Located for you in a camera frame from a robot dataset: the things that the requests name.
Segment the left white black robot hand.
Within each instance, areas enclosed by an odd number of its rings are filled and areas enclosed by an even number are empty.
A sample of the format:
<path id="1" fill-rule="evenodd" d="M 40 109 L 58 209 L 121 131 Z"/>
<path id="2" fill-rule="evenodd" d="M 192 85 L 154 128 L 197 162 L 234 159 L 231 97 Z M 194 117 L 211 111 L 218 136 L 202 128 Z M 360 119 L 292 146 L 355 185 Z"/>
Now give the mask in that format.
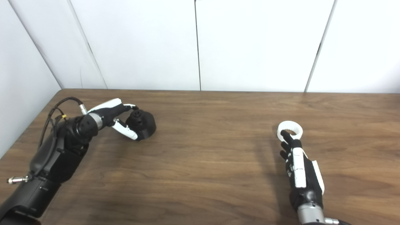
<path id="1" fill-rule="evenodd" d="M 88 113 L 97 114 L 97 116 L 102 120 L 102 125 L 99 130 L 104 127 L 112 127 L 120 134 L 123 134 L 132 140 L 139 141 L 138 134 L 129 128 L 126 123 L 118 119 L 120 114 L 138 109 L 139 108 L 134 104 L 123 104 L 121 99 L 115 98 L 91 108 Z"/>

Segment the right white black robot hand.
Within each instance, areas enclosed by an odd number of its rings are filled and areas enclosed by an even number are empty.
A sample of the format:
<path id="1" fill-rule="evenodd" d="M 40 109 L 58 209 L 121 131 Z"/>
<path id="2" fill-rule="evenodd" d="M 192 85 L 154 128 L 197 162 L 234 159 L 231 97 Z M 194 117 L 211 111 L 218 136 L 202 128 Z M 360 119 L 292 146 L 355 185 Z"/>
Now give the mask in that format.
<path id="1" fill-rule="evenodd" d="M 317 161 L 307 157 L 299 139 L 294 139 L 286 130 L 280 131 L 280 135 L 283 138 L 280 155 L 291 187 L 290 204 L 295 210 L 306 203 L 324 208 L 325 185 Z"/>

